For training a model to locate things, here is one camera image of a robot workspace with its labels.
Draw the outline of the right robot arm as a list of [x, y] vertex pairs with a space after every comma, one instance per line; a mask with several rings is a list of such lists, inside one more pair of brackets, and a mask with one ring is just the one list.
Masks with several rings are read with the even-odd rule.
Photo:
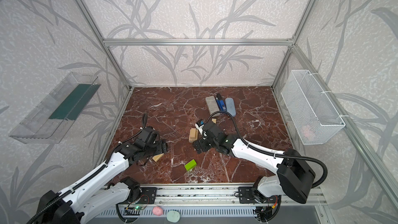
[[296, 150], [283, 152], [253, 144], [238, 134], [225, 134], [212, 121], [205, 123], [200, 120], [195, 127], [202, 136], [193, 142], [198, 154], [213, 148], [226, 156], [250, 161], [274, 174], [258, 177], [250, 189], [249, 200], [264, 203], [273, 196], [286, 195], [297, 203], [307, 202], [316, 174]]

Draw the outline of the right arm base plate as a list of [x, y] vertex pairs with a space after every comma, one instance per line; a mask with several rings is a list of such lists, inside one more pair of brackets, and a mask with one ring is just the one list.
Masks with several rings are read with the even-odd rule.
[[280, 196], [266, 197], [252, 187], [238, 187], [234, 196], [239, 198], [240, 204], [277, 204], [280, 198]]

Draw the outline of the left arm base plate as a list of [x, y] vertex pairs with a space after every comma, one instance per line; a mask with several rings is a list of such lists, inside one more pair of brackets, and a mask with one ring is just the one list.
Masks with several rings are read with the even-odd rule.
[[143, 187], [140, 191], [134, 191], [123, 204], [154, 204], [157, 194], [157, 187]]

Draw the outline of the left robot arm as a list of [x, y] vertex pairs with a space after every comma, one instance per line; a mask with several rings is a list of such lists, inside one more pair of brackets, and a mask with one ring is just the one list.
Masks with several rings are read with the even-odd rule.
[[167, 142], [152, 127], [142, 128], [135, 140], [118, 144], [97, 168], [70, 186], [44, 194], [30, 224], [85, 224], [113, 205], [139, 201], [144, 195], [136, 180], [126, 177], [106, 190], [101, 188], [139, 161], [167, 153]]

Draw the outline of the green block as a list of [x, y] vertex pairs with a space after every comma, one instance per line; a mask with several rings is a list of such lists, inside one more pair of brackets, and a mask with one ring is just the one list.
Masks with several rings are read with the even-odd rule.
[[194, 169], [197, 166], [197, 162], [192, 159], [191, 161], [189, 161], [187, 164], [184, 165], [184, 168], [186, 169], [187, 172], [191, 171], [192, 169]]

